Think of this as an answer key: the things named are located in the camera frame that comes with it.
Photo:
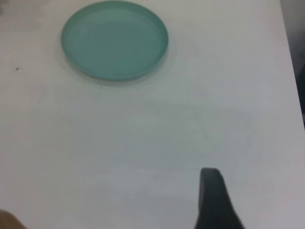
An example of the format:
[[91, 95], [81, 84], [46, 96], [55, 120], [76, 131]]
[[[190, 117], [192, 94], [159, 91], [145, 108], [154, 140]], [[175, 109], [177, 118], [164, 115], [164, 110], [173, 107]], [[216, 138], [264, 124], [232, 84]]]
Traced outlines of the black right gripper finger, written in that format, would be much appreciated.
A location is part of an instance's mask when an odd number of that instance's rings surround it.
[[216, 168], [200, 172], [196, 229], [243, 229], [231, 203], [224, 178]]

